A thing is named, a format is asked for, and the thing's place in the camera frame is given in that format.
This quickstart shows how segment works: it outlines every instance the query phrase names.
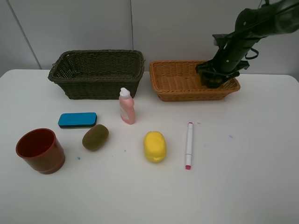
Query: bottle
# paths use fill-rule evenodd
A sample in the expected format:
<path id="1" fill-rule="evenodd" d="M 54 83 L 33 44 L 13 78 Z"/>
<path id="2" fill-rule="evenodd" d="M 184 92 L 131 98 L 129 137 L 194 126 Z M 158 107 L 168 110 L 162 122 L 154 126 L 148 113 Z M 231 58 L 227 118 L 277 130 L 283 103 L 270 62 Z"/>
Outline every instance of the bottle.
<path id="1" fill-rule="evenodd" d="M 130 91 L 121 88 L 120 92 L 121 119 L 129 125 L 135 123 L 134 100 L 130 95 Z"/>

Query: white wall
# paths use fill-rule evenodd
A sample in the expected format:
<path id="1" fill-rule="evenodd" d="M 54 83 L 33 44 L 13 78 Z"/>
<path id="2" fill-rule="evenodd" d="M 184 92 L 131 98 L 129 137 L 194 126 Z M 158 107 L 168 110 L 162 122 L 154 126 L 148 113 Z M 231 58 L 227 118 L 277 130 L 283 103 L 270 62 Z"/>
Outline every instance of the white wall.
<path id="1" fill-rule="evenodd" d="M 0 1 L 0 77 L 11 69 L 38 69 L 7 3 Z"/>
<path id="2" fill-rule="evenodd" d="M 129 0 L 10 0 L 43 69 L 76 49 L 133 49 Z"/>
<path id="3" fill-rule="evenodd" d="M 260 0 L 132 0 L 134 48 L 154 60 L 208 60 L 217 47 L 212 34 L 231 33 L 245 8 Z M 261 40 L 249 73 L 292 74 L 299 79 L 299 31 Z"/>

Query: cup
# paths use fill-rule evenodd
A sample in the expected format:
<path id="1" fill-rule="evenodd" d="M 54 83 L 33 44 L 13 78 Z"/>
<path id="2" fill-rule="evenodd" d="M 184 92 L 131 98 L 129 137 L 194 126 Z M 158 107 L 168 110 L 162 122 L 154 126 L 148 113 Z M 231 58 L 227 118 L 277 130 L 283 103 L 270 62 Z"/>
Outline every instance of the cup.
<path id="1" fill-rule="evenodd" d="M 64 164 L 65 155 L 54 132 L 40 128 L 28 132 L 17 143 L 16 152 L 34 170 L 53 174 Z"/>

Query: orange wicker basket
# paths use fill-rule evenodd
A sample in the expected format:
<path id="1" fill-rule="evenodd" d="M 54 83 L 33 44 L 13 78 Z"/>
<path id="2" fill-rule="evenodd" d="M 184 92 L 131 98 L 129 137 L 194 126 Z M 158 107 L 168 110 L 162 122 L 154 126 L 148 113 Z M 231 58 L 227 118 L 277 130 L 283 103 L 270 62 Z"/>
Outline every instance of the orange wicker basket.
<path id="1" fill-rule="evenodd" d="M 195 71 L 205 61 L 154 61 L 149 66 L 151 84 L 163 101 L 220 100 L 240 89 L 235 78 L 218 89 L 202 86 Z"/>

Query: white bottle cap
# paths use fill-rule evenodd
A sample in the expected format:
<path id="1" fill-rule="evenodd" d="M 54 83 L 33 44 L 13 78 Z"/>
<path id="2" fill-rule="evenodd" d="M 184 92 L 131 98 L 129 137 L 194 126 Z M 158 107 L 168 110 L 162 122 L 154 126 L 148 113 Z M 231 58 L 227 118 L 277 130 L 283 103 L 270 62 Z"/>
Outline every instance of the white bottle cap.
<path id="1" fill-rule="evenodd" d="M 127 90 L 126 88 L 121 88 L 120 95 L 121 95 L 122 97 L 129 97 L 129 96 L 130 96 L 130 91 Z"/>

